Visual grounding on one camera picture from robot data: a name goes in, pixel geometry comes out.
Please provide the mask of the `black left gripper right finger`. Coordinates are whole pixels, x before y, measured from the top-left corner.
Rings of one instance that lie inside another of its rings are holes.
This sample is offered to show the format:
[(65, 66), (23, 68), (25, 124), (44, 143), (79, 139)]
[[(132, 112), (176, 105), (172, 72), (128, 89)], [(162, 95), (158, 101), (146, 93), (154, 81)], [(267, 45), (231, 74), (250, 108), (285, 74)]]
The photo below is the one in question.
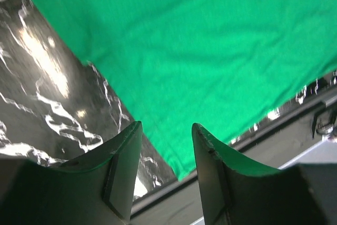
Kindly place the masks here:
[(336, 165), (296, 164), (280, 170), (192, 126), (206, 224), (336, 224)]

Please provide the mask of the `green t-shirt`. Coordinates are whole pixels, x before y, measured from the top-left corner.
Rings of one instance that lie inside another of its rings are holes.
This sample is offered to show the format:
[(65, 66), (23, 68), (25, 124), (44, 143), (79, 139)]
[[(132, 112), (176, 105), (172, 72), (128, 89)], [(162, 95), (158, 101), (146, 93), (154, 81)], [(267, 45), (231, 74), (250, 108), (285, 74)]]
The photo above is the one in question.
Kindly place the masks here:
[(195, 168), (193, 123), (232, 142), (336, 70), (336, 0), (32, 2), (179, 179)]

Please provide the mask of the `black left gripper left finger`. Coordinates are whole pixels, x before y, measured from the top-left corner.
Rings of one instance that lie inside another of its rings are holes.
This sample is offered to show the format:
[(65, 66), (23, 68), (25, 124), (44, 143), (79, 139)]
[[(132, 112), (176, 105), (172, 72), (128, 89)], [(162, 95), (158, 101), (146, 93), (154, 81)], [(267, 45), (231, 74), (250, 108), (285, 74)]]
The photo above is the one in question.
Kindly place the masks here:
[(128, 224), (142, 135), (135, 121), (55, 167), (1, 159), (1, 224)]

